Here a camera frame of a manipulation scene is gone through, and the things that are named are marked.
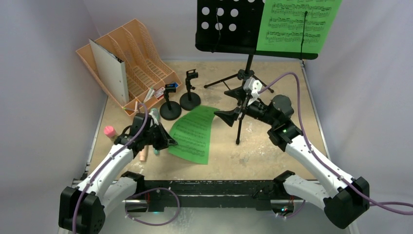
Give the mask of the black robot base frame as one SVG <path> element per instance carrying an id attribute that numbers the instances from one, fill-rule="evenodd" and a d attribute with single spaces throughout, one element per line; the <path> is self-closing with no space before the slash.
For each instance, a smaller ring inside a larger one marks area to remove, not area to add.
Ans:
<path id="1" fill-rule="evenodd" d="M 147 180 L 139 176 L 137 189 L 127 196 L 130 204 L 140 204 L 149 212 L 166 207 L 254 208 L 288 216 L 302 199 L 288 195 L 274 180 Z"/>

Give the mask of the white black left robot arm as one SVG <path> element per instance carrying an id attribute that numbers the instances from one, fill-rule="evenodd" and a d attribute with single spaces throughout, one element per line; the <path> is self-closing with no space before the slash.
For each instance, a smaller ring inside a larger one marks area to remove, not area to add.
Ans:
<path id="1" fill-rule="evenodd" d="M 136 114 L 114 141 L 109 153 L 83 181 L 60 195 L 58 226 L 74 234 L 97 234 L 106 216 L 124 199 L 140 199 L 147 192 L 143 175 L 125 172 L 115 178 L 145 148 L 163 150 L 177 145 L 153 114 Z"/>

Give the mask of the pink toy microphone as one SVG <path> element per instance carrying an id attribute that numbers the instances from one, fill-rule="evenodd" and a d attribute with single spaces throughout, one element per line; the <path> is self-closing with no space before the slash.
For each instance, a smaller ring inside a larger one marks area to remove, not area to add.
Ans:
<path id="1" fill-rule="evenodd" d="M 149 146 L 146 145 L 142 151 L 139 153 L 139 161 L 140 162 L 146 162 L 147 157 L 148 157 L 148 151 L 149 151 Z"/>

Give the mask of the black mic stand for pink mic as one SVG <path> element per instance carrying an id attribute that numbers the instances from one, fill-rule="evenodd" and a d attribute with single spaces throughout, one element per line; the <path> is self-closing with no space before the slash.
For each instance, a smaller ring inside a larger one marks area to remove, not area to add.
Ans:
<path id="1" fill-rule="evenodd" d="M 172 83 L 165 85 L 165 90 L 164 90 L 165 103 L 163 103 L 159 109 L 160 116 L 165 120 L 175 120 L 182 113 L 182 108 L 180 104 L 176 101 L 171 101 L 169 99 L 170 93 L 176 93 L 176 87 Z"/>

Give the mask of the black tripod music stand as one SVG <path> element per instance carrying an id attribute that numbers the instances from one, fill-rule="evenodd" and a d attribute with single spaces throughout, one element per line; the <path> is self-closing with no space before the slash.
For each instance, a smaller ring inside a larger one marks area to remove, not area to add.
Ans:
<path id="1" fill-rule="evenodd" d="M 254 55 L 298 58 L 294 52 L 259 52 L 256 49 L 264 2 L 261 0 L 199 0 L 197 2 L 197 31 L 195 47 L 203 52 L 235 53 L 248 55 L 244 70 L 234 77 L 245 81 L 253 77 L 251 70 Z M 284 95 L 276 95 L 266 104 L 267 119 L 259 120 L 270 125 L 271 142 L 284 150 L 286 145 L 302 134 L 291 120 L 294 113 L 291 100 Z"/>

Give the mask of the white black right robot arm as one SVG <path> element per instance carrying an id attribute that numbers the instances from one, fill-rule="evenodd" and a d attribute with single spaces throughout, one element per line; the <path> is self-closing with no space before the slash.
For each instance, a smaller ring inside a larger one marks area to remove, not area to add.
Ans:
<path id="1" fill-rule="evenodd" d="M 345 229 L 366 212 L 370 205 L 363 196 L 370 195 L 370 185 L 363 177 L 354 178 L 342 171 L 305 137 L 304 132 L 291 120 L 294 113 L 289 97 L 276 95 L 266 105 L 261 99 L 248 104 L 252 96 L 243 87 L 227 90 L 226 96 L 237 100 L 231 111 L 216 111 L 214 114 L 228 126 L 239 116 L 247 115 L 270 125 L 267 131 L 270 141 L 296 159 L 317 180 L 309 182 L 293 172 L 277 177 L 274 194 L 279 198 L 298 196 L 322 209 L 327 218 L 338 228 Z"/>

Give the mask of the black mic stand with green mic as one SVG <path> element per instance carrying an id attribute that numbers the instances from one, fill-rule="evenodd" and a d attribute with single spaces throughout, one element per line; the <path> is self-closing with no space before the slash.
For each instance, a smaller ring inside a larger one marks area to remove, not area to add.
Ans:
<path id="1" fill-rule="evenodd" d="M 186 71 L 185 86 L 187 92 L 180 97 L 180 106 L 186 111 L 191 111 L 201 104 L 200 96 L 192 92 L 195 87 L 191 85 L 191 80 L 198 78 L 198 76 L 196 69 Z"/>

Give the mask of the green sheet music paper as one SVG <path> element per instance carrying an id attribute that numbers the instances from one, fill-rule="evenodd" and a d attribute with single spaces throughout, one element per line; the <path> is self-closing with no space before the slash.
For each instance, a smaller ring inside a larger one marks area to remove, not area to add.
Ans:
<path id="1" fill-rule="evenodd" d="M 264 1 L 257 51 L 320 53 L 340 5 L 340 0 Z"/>
<path id="2" fill-rule="evenodd" d="M 207 165 L 212 122 L 217 108 L 200 105 L 179 118 L 169 135 L 177 141 L 168 152 L 196 164 Z"/>

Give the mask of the mint green toy microphone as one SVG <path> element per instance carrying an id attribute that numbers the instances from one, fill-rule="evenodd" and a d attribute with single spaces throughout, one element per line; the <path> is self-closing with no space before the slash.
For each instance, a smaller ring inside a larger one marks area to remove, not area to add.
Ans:
<path id="1" fill-rule="evenodd" d="M 155 125 L 158 125 L 159 122 L 160 122 L 160 114 L 159 114 L 158 109 L 157 109 L 157 108 L 151 108 L 151 110 L 150 110 L 150 115 L 152 116 L 152 119 L 153 119 L 154 124 L 155 124 Z M 155 148 L 153 148 L 153 153 L 154 153 L 156 156 L 159 156 L 159 155 L 160 155 L 159 150 L 157 150 L 157 149 L 155 149 Z"/>

